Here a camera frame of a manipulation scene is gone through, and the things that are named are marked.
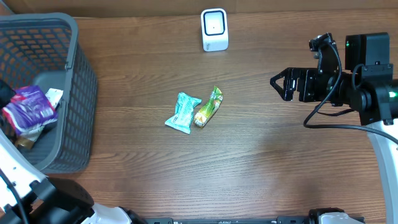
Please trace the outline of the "purple pad package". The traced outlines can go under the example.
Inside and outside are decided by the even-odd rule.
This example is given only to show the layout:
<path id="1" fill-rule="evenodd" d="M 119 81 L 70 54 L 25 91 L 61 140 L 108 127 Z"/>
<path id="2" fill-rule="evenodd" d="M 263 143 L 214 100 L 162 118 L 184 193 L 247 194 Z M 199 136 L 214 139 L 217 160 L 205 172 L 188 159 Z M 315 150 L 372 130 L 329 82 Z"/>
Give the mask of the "purple pad package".
<path id="1" fill-rule="evenodd" d="M 2 113 L 18 136 L 58 119 L 55 108 L 38 85 L 25 86 L 15 92 Z"/>

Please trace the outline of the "white tube with gold cap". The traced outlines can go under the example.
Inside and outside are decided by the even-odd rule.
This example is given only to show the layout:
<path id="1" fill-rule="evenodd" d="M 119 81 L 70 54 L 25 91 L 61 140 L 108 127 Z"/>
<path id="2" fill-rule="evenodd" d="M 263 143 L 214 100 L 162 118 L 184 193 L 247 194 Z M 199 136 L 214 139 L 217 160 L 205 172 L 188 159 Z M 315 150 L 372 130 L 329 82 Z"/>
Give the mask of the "white tube with gold cap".
<path id="1" fill-rule="evenodd" d="M 53 108 L 56 109 L 62 98 L 63 90 L 50 88 L 45 95 L 49 102 L 51 102 Z M 15 147 L 31 150 L 45 127 L 46 125 L 21 134 L 14 143 Z"/>

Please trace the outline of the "green yellow snack packet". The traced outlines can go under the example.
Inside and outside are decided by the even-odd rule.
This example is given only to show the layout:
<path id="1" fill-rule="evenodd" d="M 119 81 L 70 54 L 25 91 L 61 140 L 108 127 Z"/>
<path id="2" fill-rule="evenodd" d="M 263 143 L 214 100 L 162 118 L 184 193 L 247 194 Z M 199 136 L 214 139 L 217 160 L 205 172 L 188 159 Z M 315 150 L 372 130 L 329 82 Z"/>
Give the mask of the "green yellow snack packet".
<path id="1" fill-rule="evenodd" d="M 212 116 L 217 112 L 222 101 L 223 92 L 217 86 L 214 86 L 208 102 L 204 106 L 202 106 L 195 114 L 193 120 L 194 123 L 198 127 L 203 128 L 207 124 L 207 122 L 209 122 Z"/>

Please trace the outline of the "teal snack packet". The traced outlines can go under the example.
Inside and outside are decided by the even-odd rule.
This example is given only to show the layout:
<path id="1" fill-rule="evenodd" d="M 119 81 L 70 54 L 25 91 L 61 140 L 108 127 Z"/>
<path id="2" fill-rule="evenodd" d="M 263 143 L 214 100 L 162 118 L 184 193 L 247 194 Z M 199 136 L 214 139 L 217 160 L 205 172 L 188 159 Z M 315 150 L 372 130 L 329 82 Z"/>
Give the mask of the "teal snack packet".
<path id="1" fill-rule="evenodd" d="M 180 92 L 175 105 L 175 114 L 165 121 L 165 125 L 183 133 L 190 134 L 190 126 L 194 117 L 194 109 L 200 103 L 201 99 L 194 98 L 184 92 Z"/>

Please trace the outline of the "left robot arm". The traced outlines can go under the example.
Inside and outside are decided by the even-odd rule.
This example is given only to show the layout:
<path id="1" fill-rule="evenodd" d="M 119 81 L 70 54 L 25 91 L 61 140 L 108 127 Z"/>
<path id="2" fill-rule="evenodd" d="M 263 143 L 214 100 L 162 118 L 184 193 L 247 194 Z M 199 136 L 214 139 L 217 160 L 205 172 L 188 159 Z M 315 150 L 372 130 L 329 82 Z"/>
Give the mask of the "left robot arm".
<path id="1" fill-rule="evenodd" d="M 1 134 L 1 223 L 144 223 L 132 210 L 95 203 L 70 179 L 41 173 Z"/>

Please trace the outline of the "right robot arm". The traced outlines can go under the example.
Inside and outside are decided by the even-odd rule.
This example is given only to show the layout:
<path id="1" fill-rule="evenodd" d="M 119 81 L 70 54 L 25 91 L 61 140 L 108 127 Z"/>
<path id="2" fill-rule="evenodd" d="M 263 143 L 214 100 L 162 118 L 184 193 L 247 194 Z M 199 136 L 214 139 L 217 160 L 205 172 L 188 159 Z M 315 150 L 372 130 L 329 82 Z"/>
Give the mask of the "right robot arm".
<path id="1" fill-rule="evenodd" d="M 309 48 L 317 67 L 288 67 L 270 79 L 271 86 L 285 101 L 297 91 L 301 102 L 317 103 L 303 122 L 306 128 L 367 132 L 378 163 L 386 222 L 397 223 L 397 80 L 389 61 L 389 34 L 346 36 L 344 62 L 331 33 L 311 39 Z M 336 115 L 356 111 L 361 124 L 309 124 L 325 103 L 348 105 Z"/>

